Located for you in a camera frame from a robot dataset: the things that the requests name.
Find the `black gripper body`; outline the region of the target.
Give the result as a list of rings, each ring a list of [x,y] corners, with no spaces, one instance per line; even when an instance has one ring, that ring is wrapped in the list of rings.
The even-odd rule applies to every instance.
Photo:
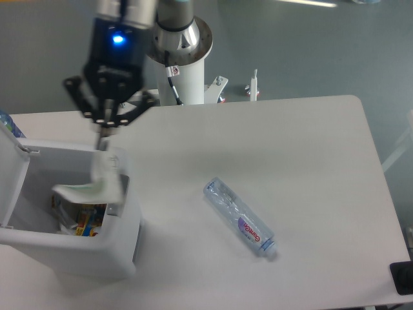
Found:
[[[143,67],[150,30],[95,18],[83,75],[99,99],[128,101],[144,85]]]

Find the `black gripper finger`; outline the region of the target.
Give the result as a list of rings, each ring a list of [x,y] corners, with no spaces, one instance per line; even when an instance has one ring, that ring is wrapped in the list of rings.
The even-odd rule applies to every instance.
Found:
[[[78,111],[80,111],[84,118],[91,120],[92,123],[98,126],[96,150],[107,150],[108,129],[105,127],[106,119],[104,110],[92,106],[91,102],[81,90],[82,83],[83,80],[80,76],[69,77],[63,80],[63,86]]]
[[[133,123],[147,110],[156,106],[157,102],[158,100],[154,95],[148,91],[144,91],[141,95],[141,100],[128,112],[118,114],[119,105],[114,105],[109,110],[108,119],[106,120],[106,137],[113,135],[118,127],[125,127]]]

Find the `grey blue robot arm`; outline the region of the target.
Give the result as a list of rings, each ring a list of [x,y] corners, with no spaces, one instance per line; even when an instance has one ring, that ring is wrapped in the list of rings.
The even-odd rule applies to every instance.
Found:
[[[165,67],[181,61],[200,41],[191,1],[100,1],[88,60],[80,76],[63,85],[80,113],[99,126],[97,150],[106,139],[154,106],[144,90],[145,57]]]

